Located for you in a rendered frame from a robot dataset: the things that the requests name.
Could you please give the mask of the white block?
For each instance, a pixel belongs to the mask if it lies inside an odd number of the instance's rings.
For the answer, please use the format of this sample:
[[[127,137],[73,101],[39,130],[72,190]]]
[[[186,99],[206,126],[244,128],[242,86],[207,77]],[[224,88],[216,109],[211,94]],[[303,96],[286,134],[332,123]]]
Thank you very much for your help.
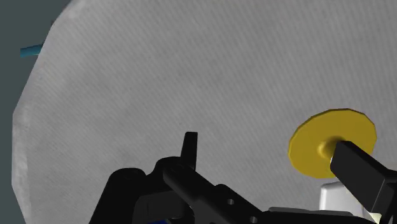
[[[319,209],[327,211],[350,212],[354,216],[365,218],[379,224],[381,215],[369,213],[354,195],[339,181],[321,186]]]

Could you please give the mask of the yellow round lid with knob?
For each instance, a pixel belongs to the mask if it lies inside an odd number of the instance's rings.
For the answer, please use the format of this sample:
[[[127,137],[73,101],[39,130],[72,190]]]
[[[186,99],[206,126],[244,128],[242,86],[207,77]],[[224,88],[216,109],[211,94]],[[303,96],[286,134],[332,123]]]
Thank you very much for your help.
[[[377,142],[375,124],[364,113],[349,108],[329,109],[313,115],[291,136],[289,161],[303,175],[333,178],[330,164],[339,141],[351,141],[372,154]]]

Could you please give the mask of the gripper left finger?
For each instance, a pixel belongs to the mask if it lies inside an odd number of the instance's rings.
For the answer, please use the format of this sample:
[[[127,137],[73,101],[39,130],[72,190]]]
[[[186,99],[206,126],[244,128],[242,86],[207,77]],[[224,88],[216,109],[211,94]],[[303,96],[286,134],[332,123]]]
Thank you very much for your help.
[[[185,224],[263,224],[263,212],[226,185],[195,170],[196,132],[186,132],[181,154],[161,158],[153,171],[113,172],[89,224],[152,224],[178,218]]]

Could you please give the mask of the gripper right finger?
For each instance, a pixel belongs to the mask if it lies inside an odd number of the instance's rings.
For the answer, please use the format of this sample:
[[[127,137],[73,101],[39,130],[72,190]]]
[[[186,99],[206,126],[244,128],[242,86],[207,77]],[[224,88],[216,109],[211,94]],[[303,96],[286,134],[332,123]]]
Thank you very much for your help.
[[[351,141],[339,141],[330,170],[379,224],[397,224],[397,171],[388,169]]]

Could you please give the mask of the blue bar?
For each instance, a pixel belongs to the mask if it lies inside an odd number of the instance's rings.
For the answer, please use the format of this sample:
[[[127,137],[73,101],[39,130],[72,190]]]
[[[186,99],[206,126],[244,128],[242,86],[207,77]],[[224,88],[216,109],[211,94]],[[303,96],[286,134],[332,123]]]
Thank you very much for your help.
[[[43,47],[43,44],[41,43],[39,45],[32,45],[32,46],[27,46],[27,47],[21,48],[20,49],[20,57],[24,58],[24,57],[39,55],[42,47]]]

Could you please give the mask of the grey round table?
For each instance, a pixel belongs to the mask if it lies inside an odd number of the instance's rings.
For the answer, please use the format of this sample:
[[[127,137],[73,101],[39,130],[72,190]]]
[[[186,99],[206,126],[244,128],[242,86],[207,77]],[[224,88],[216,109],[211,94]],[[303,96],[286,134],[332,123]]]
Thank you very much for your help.
[[[26,224],[88,224],[112,172],[195,131],[210,182],[318,209],[288,142],[332,108],[369,117],[397,170],[397,0],[72,0],[13,112],[11,184]]]

